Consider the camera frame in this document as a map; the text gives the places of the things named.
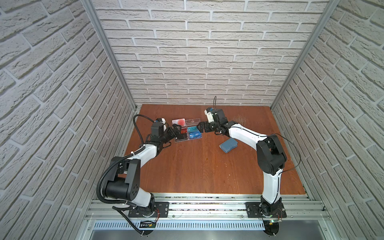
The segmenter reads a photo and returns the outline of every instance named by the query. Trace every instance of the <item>wooden table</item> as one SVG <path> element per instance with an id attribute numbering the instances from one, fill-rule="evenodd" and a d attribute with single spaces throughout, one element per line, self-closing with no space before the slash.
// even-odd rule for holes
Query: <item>wooden table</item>
<path id="1" fill-rule="evenodd" d="M 140 114 L 152 119 L 200 118 L 206 121 L 204 110 L 209 106 L 196 105 L 151 105 L 141 107 Z M 218 106 L 224 110 L 228 120 L 263 134 L 280 133 L 269 107 Z M 151 132 L 151 122 L 137 118 L 137 126 L 145 139 Z M 203 133 L 201 139 L 183 142 L 171 141 L 155 158 L 141 168 L 140 187 L 147 192 L 169 193 L 219 193 L 219 194 L 262 194 L 263 172 L 257 164 L 256 151 L 243 142 L 224 153 L 219 145 L 227 136 L 216 136 L 213 132 Z M 280 138 L 288 156 L 285 169 L 293 167 L 284 141 Z M 126 153 L 138 149 L 139 136 L 134 130 Z M 305 194 L 296 170 L 281 177 L 281 194 Z"/>

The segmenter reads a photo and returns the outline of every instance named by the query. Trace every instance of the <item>blue box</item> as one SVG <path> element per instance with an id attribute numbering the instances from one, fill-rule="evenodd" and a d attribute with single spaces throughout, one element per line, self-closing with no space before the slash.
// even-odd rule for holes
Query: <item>blue box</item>
<path id="1" fill-rule="evenodd" d="M 233 138 L 229 138 L 228 140 L 220 144 L 221 150 L 223 150 L 225 153 L 228 153 L 235 147 L 237 147 L 237 141 Z"/>

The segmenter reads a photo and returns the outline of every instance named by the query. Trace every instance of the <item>black mounting plate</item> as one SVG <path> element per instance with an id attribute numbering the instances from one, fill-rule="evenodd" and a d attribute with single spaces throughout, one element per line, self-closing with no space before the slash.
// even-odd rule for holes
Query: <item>black mounting plate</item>
<path id="1" fill-rule="evenodd" d="M 245 208 L 247 209 L 248 218 L 260 218 L 263 217 L 261 214 L 261 208 L 259 207 L 260 202 L 246 202 Z M 272 213 L 273 218 L 286 218 L 287 214 L 285 212 L 284 205 L 281 203 L 278 208 Z"/>
<path id="2" fill-rule="evenodd" d="M 155 202 L 156 208 L 159 210 L 160 213 L 160 218 L 162 217 L 168 217 L 168 207 L 169 207 L 169 202 Z M 135 209 L 129 210 L 128 217 L 144 217 L 140 212 Z M 156 218 L 157 217 L 157 212 L 153 212 L 153 214 L 149 218 Z"/>

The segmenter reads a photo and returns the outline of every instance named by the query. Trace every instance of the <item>robotic arm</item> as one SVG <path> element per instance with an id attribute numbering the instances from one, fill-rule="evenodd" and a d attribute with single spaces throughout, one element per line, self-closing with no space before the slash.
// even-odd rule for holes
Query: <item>robotic arm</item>
<path id="1" fill-rule="evenodd" d="M 283 147 L 276 135 L 260 134 L 243 127 L 235 121 L 228 122 L 222 109 L 207 108 L 208 121 L 197 126 L 200 132 L 212 132 L 240 140 L 257 151 L 257 161 L 264 175 L 264 190 L 261 196 L 260 212 L 265 217 L 272 217 L 277 208 L 283 209 L 280 196 L 281 173 L 287 160 Z M 151 193 L 140 188 L 140 168 L 156 157 L 163 145 L 181 132 L 181 126 L 173 124 L 166 127 L 164 119 L 158 118 L 151 126 L 150 140 L 142 148 L 124 160 L 114 157 L 109 170 L 99 181 L 101 194 L 98 198 L 108 202 L 105 197 L 124 199 L 126 204 L 137 207 L 143 216 L 151 216 L 155 211 L 155 200 Z M 118 174 L 127 173 L 126 178 Z"/>

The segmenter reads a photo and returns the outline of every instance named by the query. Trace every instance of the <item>white brick wall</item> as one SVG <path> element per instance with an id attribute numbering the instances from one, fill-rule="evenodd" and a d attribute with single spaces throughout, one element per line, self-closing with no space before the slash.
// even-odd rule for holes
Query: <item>white brick wall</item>
<path id="1" fill-rule="evenodd" d="M 343 239 L 384 238 L 382 7 L 341 0 L 273 110 Z"/>
<path id="2" fill-rule="evenodd" d="M 212 104 L 211 96 L 216 93 L 222 104 L 269 106 L 327 4 L 93 2 L 138 105 Z M 204 79 L 205 92 L 197 91 L 200 86 L 193 84 L 197 79 Z M 237 84 L 243 90 L 259 86 L 264 92 L 232 95 L 230 91 L 239 89 L 232 80 L 242 80 Z M 267 91 L 271 86 L 277 90 Z M 175 90 L 188 95 L 173 95 Z"/>
<path id="3" fill-rule="evenodd" d="M 0 239 L 74 239 L 133 111 L 81 1 L 0 9 Z"/>

